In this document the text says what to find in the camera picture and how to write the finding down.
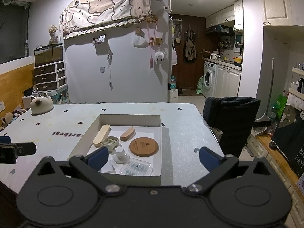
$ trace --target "washing machine door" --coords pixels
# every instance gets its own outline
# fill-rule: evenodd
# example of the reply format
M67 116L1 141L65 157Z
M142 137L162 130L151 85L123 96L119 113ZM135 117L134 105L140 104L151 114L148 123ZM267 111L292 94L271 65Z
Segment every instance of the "washing machine door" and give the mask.
M214 76L213 71L210 69L207 69L207 71L204 74L204 86L206 89L210 89L213 85Z

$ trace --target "chair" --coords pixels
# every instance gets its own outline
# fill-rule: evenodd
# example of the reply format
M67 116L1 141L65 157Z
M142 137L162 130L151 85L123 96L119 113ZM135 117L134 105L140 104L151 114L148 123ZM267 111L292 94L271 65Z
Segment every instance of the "chair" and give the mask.
M261 100L252 97L209 97L203 118L209 127L223 132L219 145L226 154L239 157L247 145Z

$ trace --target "white face mask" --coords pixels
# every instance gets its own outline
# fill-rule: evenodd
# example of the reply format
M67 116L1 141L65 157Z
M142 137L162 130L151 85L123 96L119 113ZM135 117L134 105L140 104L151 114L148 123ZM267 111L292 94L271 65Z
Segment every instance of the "white face mask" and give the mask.
M138 48L146 48L149 44L143 36L135 35L133 38L133 45Z

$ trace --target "table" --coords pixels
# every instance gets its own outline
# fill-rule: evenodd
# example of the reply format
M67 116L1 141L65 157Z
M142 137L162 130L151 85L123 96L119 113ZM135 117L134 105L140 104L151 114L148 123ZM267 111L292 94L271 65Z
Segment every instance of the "table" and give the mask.
M161 185L188 186L208 174L200 163L199 153L194 152L195 148L207 146L223 156L207 123L193 104L56 104L52 111L39 116L33 116L29 110L0 132L0 135L10 136L13 143L34 142L37 146L34 155L19 157L13 165L1 165L0 181L18 193L44 156L66 160L81 135L100 114L161 116L164 125Z

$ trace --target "power outlet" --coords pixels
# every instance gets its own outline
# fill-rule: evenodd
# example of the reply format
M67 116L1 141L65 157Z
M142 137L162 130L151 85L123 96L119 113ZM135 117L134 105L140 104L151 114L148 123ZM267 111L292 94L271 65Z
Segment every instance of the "power outlet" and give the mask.
M3 111L5 109L5 106L4 106L4 102L2 101L0 103L0 112Z

